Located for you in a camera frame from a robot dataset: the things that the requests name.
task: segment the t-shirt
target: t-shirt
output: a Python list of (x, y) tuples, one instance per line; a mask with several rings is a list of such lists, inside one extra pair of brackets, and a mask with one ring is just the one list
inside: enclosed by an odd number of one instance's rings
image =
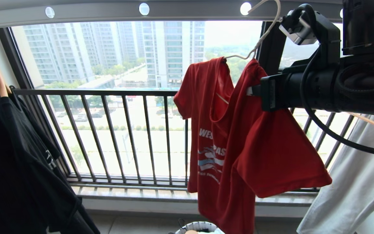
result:
[(189, 192), (226, 234), (254, 232), (255, 195), (264, 198), (331, 183), (288, 110), (265, 112), (248, 87), (266, 76), (252, 59), (233, 87), (223, 58), (192, 64), (174, 102), (192, 119)]

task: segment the black cable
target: black cable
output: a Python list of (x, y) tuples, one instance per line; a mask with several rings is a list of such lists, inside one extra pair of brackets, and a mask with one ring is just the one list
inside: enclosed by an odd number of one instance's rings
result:
[(321, 122), (321, 120), (319, 120), (317, 118), (316, 114), (313, 112), (310, 105), (308, 104), (307, 96), (305, 95), (305, 85), (307, 83), (307, 78), (308, 78), (308, 73), (310, 72), (310, 68), (313, 65), (313, 63), (316, 61), (318, 56), (319, 56), (319, 49), (316, 50), (316, 53), (314, 54), (313, 58), (308, 63), (307, 67), (305, 68), (305, 70), (303, 72), (303, 77), (301, 79), (300, 97), (301, 97), (301, 102), (303, 104), (303, 107), (304, 107), (305, 111), (312, 118), (314, 123), (316, 123), (325, 133), (330, 135), (332, 138), (336, 139), (337, 141), (339, 141), (339, 142), (341, 142), (341, 143), (343, 143), (347, 146), (355, 148), (357, 150), (361, 150), (361, 151), (365, 151), (367, 153), (374, 154), (374, 148), (371, 148), (371, 147), (368, 147), (368, 146), (365, 146), (365, 145), (357, 144), (357, 143), (352, 142), (350, 140), (347, 140), (347, 139), (341, 137), (340, 135), (338, 135), (337, 133), (333, 132), (329, 127), (327, 127), (325, 124), (323, 124)]

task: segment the car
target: car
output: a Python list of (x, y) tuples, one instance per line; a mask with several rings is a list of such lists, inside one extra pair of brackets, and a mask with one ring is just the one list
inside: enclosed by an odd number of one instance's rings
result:
[(64, 116), (67, 115), (65, 111), (57, 112), (56, 114), (57, 114), (56, 116), (59, 117), (59, 118), (64, 117)]
[(104, 115), (101, 111), (92, 114), (92, 118), (101, 118)]
[[(174, 115), (172, 115), (171, 113), (168, 113), (168, 118), (169, 118), (169, 119), (172, 119), (172, 117), (174, 117)], [(161, 118), (162, 118), (162, 119), (165, 119), (165, 114), (162, 114), (162, 115), (161, 115)]]
[(86, 114), (78, 114), (77, 117), (75, 117), (74, 121), (76, 122), (86, 122), (87, 116)]

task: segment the white clothing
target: white clothing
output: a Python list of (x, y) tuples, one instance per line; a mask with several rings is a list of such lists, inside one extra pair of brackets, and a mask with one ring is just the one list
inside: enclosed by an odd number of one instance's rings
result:
[[(374, 126), (359, 120), (349, 139), (374, 148)], [(353, 234), (374, 211), (374, 154), (344, 146), (330, 176), (333, 183), (321, 188), (298, 234)]]

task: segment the floor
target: floor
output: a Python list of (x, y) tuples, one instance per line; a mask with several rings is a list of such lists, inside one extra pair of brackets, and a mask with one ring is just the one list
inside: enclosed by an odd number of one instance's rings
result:
[[(167, 234), (176, 232), (180, 227), (178, 218), (182, 217), (136, 217), (136, 216), (110, 216), (92, 215), (101, 234)], [(186, 219), (185, 223), (203, 221), (200, 219)], [(296, 234), (299, 220), (256, 221), (257, 232), (255, 234)]]

